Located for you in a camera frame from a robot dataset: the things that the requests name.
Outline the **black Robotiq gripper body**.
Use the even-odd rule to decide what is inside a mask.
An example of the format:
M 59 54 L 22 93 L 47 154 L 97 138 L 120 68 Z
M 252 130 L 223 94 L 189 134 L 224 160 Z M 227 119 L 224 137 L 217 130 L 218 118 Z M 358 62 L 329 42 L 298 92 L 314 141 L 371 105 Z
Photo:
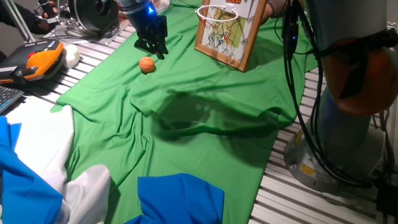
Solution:
M 126 8 L 126 15 L 140 39 L 165 43 L 167 18 L 158 15 L 153 4 L 133 4 Z

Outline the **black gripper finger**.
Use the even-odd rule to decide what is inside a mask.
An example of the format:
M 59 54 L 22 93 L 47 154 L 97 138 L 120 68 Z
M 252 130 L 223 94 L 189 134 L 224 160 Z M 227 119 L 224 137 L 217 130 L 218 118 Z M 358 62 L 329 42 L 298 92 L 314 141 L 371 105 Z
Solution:
M 152 45 L 151 41 L 148 41 L 146 39 L 138 39 L 136 40 L 136 42 L 134 43 L 135 48 L 142 50 L 142 51 L 146 51 L 146 52 L 153 52 L 154 48 Z
M 166 47 L 166 41 L 165 40 L 156 40 L 154 42 L 154 48 L 155 48 L 155 55 L 159 60 L 164 60 L 165 55 L 169 53 Z

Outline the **hand of black sleeved person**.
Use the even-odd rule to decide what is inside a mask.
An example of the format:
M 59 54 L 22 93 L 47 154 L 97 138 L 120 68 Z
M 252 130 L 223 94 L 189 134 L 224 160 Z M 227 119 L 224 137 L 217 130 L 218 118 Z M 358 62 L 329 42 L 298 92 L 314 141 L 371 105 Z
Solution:
M 54 10 L 54 6 L 50 3 L 49 0 L 38 0 L 40 7 L 43 9 L 44 16 L 46 19 L 51 19 L 56 16 L 56 11 Z

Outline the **hand of seated person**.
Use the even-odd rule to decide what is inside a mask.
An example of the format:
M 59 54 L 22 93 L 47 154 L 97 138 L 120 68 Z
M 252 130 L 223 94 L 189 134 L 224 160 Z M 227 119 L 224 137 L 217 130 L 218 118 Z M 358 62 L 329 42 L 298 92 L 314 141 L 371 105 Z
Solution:
M 265 23 L 273 15 L 274 15 L 274 8 L 271 4 L 267 3 L 262 15 L 261 24 Z

